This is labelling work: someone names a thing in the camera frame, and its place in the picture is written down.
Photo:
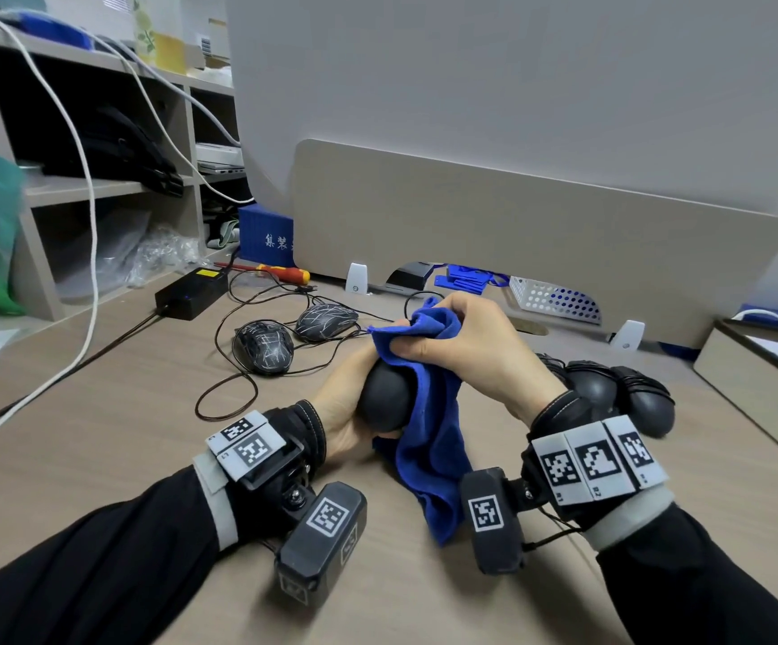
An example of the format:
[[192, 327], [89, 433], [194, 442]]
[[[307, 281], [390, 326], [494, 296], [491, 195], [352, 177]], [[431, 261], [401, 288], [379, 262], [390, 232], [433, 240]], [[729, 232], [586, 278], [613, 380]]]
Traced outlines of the person's left hand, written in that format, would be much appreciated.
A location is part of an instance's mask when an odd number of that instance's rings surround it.
[[339, 353], [320, 388], [307, 399], [324, 429], [327, 464], [368, 456], [377, 436], [357, 413], [367, 376], [380, 359], [373, 338], [357, 338]]

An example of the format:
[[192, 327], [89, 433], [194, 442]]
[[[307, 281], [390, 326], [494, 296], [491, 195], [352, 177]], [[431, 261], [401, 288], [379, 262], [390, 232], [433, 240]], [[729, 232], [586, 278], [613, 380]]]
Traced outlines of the blue microfibre cloth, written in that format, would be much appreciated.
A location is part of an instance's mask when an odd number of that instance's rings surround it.
[[[428, 298], [416, 310], [404, 336], [451, 339], [461, 321]], [[431, 537], [444, 546], [464, 520], [459, 484], [471, 463], [459, 427], [460, 379], [450, 370], [414, 361], [388, 363], [416, 372], [416, 402], [410, 423], [396, 433], [378, 435], [373, 449], [391, 466], [400, 483], [418, 501]]]

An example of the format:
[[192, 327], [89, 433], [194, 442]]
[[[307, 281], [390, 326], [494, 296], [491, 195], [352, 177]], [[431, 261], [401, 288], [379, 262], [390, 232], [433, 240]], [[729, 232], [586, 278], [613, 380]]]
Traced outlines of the person's right forearm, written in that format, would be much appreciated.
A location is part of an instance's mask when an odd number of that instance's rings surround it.
[[633, 645], [778, 645], [778, 599], [666, 485], [589, 503], [576, 522]]

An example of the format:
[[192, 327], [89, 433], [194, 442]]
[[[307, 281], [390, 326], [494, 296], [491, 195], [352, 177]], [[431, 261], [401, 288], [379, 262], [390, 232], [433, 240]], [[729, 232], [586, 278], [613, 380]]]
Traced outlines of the black and white device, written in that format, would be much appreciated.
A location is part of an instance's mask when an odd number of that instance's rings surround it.
[[382, 289], [386, 292], [400, 295], [423, 292], [435, 268], [436, 266], [429, 262], [410, 262], [395, 270], [382, 286]]

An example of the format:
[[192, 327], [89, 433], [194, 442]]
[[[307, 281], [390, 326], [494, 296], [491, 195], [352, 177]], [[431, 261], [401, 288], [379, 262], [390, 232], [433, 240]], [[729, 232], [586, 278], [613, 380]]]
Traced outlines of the blue plastic parts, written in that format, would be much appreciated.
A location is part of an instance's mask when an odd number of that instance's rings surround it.
[[510, 276], [494, 271], [457, 264], [447, 264], [445, 270], [445, 273], [435, 276], [434, 286], [481, 296], [488, 286], [505, 288], [510, 285]]

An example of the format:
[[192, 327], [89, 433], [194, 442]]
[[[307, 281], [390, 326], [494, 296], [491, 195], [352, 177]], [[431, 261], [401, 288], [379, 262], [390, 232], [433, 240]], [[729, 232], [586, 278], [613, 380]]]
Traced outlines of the red and yellow screwdriver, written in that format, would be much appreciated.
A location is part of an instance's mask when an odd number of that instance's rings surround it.
[[238, 263], [227, 264], [221, 261], [215, 261], [213, 264], [217, 267], [228, 267], [233, 271], [262, 271], [271, 274], [283, 284], [293, 284], [301, 287], [311, 284], [311, 274], [307, 270], [297, 267], [275, 267], [266, 264], [248, 266]]

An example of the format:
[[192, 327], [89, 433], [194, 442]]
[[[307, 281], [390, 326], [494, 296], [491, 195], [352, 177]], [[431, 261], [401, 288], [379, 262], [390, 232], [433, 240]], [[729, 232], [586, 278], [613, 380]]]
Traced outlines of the blue cardboard box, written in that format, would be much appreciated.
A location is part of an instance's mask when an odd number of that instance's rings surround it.
[[263, 205], [238, 208], [238, 257], [271, 267], [295, 267], [294, 219]]

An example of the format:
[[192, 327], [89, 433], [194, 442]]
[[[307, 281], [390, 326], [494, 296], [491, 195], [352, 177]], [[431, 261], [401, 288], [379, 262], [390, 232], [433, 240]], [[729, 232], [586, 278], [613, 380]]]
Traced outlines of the beige desk divider panel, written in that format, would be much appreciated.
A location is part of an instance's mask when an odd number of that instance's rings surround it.
[[778, 217], [719, 205], [307, 139], [288, 186], [294, 260], [383, 284], [413, 261], [561, 284], [601, 329], [701, 347], [778, 254]]

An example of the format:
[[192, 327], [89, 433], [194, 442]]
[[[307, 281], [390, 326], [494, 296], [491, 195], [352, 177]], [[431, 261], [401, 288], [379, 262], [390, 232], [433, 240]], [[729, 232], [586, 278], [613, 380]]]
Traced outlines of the wrist marker band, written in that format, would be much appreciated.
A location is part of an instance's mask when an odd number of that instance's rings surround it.
[[632, 495], [669, 477], [626, 415], [531, 442], [557, 508]]
[[246, 413], [205, 443], [231, 481], [249, 489], [269, 477], [270, 462], [287, 447], [287, 440], [258, 411]]

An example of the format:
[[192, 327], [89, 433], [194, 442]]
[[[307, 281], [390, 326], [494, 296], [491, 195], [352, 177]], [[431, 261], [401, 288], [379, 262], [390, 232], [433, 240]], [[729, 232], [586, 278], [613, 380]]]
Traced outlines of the right wrist marker band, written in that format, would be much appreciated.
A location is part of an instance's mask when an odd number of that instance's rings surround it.
[[557, 508], [632, 495], [669, 477], [626, 415], [531, 442]]

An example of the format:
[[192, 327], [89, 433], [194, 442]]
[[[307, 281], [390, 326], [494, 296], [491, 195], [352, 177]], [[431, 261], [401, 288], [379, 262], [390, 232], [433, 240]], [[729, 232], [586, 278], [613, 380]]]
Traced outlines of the clear plastic bags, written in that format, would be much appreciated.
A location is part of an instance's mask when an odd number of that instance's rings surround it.
[[198, 238], [183, 236], [169, 224], [154, 225], [126, 259], [125, 285], [141, 288], [165, 271], [186, 271], [204, 263]]

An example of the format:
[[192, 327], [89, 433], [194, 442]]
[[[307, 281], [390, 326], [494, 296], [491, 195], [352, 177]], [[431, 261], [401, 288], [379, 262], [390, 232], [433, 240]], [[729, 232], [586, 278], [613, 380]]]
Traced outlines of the white flat device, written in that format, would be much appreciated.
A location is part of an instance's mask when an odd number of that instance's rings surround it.
[[242, 150], [229, 144], [197, 142], [195, 155], [202, 174], [232, 174], [244, 172]]

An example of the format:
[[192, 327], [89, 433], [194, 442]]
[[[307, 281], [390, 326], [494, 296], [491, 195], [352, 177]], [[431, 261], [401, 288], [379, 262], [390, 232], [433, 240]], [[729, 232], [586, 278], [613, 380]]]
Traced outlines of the black bag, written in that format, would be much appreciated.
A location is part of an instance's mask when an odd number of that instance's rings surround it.
[[[174, 164], [144, 128], [109, 104], [78, 107], [72, 123], [93, 179], [135, 181], [157, 194], [182, 198], [184, 183]], [[68, 132], [53, 132], [35, 145], [46, 174], [84, 175]]]

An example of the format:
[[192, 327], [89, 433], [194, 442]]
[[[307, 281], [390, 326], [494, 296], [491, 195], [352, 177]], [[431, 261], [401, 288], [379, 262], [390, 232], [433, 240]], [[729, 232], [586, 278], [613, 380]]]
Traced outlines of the beige open box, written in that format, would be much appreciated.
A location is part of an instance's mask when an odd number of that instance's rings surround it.
[[696, 373], [778, 444], [778, 327], [717, 320]]

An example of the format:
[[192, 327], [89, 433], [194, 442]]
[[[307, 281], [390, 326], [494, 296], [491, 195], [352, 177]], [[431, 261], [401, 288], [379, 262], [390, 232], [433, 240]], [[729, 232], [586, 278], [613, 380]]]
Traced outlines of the yellow and white carton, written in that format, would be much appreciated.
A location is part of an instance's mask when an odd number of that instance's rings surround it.
[[156, 69], [187, 74], [182, 0], [128, 0], [135, 51]]

